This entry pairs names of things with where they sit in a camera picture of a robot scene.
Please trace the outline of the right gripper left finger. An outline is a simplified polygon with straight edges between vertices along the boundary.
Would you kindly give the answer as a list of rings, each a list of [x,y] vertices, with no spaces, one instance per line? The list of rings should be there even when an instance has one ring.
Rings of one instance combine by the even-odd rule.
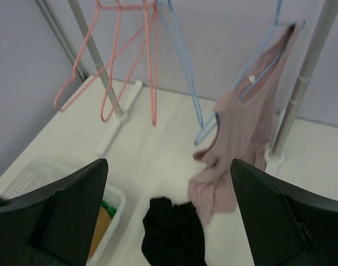
[[[0,265],[85,265],[107,173],[100,158],[24,195],[0,196]]]

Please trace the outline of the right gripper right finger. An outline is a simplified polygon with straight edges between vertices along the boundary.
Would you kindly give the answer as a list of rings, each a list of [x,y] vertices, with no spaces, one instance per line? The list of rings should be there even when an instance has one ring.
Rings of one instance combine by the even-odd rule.
[[[338,265],[338,201],[240,159],[231,177],[255,265]]]

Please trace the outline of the brown tank top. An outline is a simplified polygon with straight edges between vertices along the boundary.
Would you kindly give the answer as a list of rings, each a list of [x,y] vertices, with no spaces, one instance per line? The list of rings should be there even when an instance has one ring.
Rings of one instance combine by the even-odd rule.
[[[112,219],[104,207],[100,207],[88,259],[92,258]]]

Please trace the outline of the green tank top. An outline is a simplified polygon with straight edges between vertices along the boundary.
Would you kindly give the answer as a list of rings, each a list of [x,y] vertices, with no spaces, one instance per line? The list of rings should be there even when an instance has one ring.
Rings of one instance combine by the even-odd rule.
[[[101,202],[102,208],[104,208],[109,214],[110,218],[113,219],[114,215],[117,212],[117,209],[111,205],[109,205],[106,201],[102,200]]]

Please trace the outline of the black tank top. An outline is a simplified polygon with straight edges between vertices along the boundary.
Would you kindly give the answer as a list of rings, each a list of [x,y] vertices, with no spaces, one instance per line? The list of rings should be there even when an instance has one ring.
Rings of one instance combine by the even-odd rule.
[[[150,199],[143,220],[141,251],[150,265],[206,265],[204,231],[192,202],[173,204],[167,197]]]

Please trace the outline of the pink tank top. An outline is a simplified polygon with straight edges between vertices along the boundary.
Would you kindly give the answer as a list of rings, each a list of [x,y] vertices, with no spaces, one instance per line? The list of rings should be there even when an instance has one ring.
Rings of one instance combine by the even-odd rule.
[[[264,154],[272,135],[279,80],[300,30],[300,23],[290,25],[258,55],[237,86],[214,107],[218,126],[213,142],[193,155],[205,168],[188,184],[188,199],[203,226],[214,214],[233,212],[236,208],[231,178],[235,158],[265,169]]]

